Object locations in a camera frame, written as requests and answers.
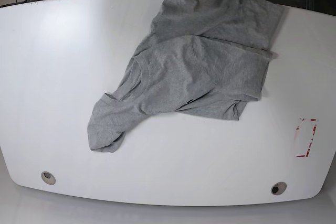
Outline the grey t-shirt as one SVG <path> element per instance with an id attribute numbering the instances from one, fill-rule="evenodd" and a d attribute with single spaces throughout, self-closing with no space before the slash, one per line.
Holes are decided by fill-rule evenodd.
<path id="1" fill-rule="evenodd" d="M 238 120 L 261 98 L 284 12 L 266 0 L 164 0 L 118 88 L 94 105 L 89 148 L 113 153 L 161 113 Z"/>

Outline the red tape rectangle marking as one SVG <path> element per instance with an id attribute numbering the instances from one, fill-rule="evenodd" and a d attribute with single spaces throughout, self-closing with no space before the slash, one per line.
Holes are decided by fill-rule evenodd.
<path id="1" fill-rule="evenodd" d="M 317 119 L 299 119 L 293 142 L 295 157 L 308 157 L 316 132 L 317 122 Z"/>

